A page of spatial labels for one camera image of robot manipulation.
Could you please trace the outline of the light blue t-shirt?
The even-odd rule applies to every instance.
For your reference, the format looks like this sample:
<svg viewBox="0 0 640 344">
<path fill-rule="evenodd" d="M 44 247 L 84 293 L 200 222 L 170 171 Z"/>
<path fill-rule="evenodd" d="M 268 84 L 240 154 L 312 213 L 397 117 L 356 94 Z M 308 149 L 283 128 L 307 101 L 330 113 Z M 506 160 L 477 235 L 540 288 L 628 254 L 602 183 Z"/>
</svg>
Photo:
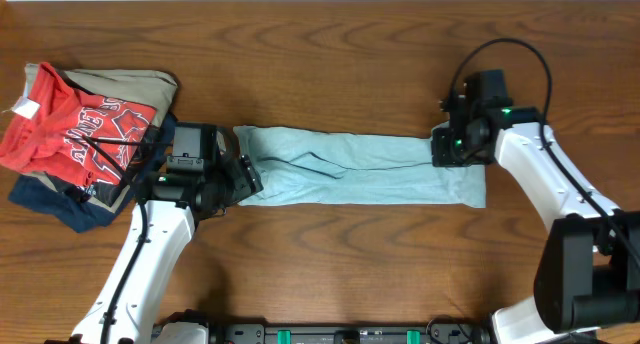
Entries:
<svg viewBox="0 0 640 344">
<path fill-rule="evenodd" d="M 236 126 L 263 190 L 242 206 L 463 204 L 486 206 L 482 166 L 436 167 L 429 138 Z"/>
</svg>

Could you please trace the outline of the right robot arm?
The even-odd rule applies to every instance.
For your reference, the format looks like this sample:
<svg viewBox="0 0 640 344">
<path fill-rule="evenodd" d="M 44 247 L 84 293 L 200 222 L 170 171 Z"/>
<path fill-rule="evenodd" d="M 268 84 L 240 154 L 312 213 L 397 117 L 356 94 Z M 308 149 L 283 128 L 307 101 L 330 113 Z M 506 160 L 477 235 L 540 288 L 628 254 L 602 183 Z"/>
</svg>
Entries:
<svg viewBox="0 0 640 344">
<path fill-rule="evenodd" d="M 639 214 L 597 191 L 535 108 L 446 104 L 437 167 L 496 163 L 548 231 L 532 297 L 491 316 L 495 343 L 552 343 L 639 320 Z"/>
</svg>

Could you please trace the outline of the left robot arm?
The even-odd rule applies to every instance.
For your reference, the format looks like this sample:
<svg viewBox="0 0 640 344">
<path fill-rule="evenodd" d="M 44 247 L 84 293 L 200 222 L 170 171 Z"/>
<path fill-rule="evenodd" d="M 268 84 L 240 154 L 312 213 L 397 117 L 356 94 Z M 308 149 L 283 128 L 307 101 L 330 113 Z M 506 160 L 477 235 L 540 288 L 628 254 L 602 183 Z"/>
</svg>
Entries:
<svg viewBox="0 0 640 344">
<path fill-rule="evenodd" d="M 260 191 L 247 155 L 209 170 L 169 167 L 143 182 L 129 232 L 100 294 L 68 343 L 150 343 L 175 264 L 199 223 Z"/>
</svg>

